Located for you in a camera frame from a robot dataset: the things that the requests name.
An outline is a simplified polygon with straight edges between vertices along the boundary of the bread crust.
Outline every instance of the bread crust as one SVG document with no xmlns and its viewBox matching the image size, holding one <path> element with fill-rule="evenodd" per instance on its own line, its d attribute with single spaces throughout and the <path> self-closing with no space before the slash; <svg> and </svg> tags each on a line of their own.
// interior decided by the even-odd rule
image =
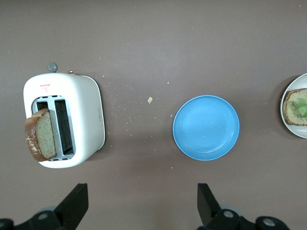
<svg viewBox="0 0 307 230">
<path fill-rule="evenodd" d="M 290 121 L 289 117 L 288 117 L 288 114 L 287 114 L 287 106 L 289 105 L 288 102 L 289 102 L 289 99 L 291 97 L 291 95 L 293 93 L 296 93 L 296 92 L 299 92 L 299 91 L 307 91 L 307 88 L 302 88 L 302 89 L 296 89 L 296 90 L 291 90 L 291 91 L 288 91 L 284 97 L 284 100 L 283 100 L 283 116 L 284 116 L 284 120 L 287 124 L 289 125 L 294 125 L 294 126 L 307 126 L 306 125 L 303 125 L 303 124 L 297 124 L 297 123 L 293 123 Z"/>
<path fill-rule="evenodd" d="M 47 113 L 49 113 L 48 108 L 41 109 L 37 113 L 33 114 L 32 117 L 26 119 L 25 121 L 24 130 L 25 130 L 26 141 L 27 141 L 27 144 L 28 144 L 28 147 L 29 147 L 29 150 L 32 156 L 37 161 L 47 161 L 47 160 L 50 160 L 52 157 L 56 156 L 54 155 L 50 158 L 45 158 L 41 152 L 41 149 L 39 148 L 38 140 L 36 138 L 35 127 L 36 127 L 37 121 L 42 116 L 45 116 Z"/>
</svg>

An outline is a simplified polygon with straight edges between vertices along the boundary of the toaster slot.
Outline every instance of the toaster slot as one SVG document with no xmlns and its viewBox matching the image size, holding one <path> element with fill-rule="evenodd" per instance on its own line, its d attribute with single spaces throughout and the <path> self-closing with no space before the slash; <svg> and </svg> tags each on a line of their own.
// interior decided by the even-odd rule
<svg viewBox="0 0 307 230">
<path fill-rule="evenodd" d="M 57 155 L 50 161 L 62 161 L 72 158 L 75 154 L 75 143 L 68 102 L 59 95 L 35 99 L 32 111 L 48 108 L 50 112 L 53 139 Z"/>
</svg>

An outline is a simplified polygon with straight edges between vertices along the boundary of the bread slice with lettuce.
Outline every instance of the bread slice with lettuce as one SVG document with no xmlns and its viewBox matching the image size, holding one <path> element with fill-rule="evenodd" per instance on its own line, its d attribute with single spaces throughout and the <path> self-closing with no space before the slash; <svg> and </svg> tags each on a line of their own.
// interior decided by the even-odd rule
<svg viewBox="0 0 307 230">
<path fill-rule="evenodd" d="M 307 89 L 291 90 L 286 93 L 283 116 L 289 125 L 307 126 Z"/>
</svg>

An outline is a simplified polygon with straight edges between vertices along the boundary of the bread crumb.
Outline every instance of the bread crumb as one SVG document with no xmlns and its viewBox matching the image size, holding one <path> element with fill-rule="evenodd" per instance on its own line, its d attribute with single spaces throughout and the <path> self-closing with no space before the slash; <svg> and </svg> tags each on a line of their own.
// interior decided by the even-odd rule
<svg viewBox="0 0 307 230">
<path fill-rule="evenodd" d="M 152 97 L 149 97 L 147 102 L 150 104 L 151 102 L 153 101 L 153 98 Z"/>
</svg>

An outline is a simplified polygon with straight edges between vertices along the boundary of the blue plate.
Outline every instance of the blue plate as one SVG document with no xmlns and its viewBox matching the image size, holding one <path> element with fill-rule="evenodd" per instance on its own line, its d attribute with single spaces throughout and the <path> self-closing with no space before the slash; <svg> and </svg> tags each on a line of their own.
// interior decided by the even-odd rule
<svg viewBox="0 0 307 230">
<path fill-rule="evenodd" d="M 239 118 L 224 99 L 204 95 L 186 102 L 176 114 L 173 135 L 187 156 L 210 161 L 225 155 L 239 136 Z"/>
</svg>

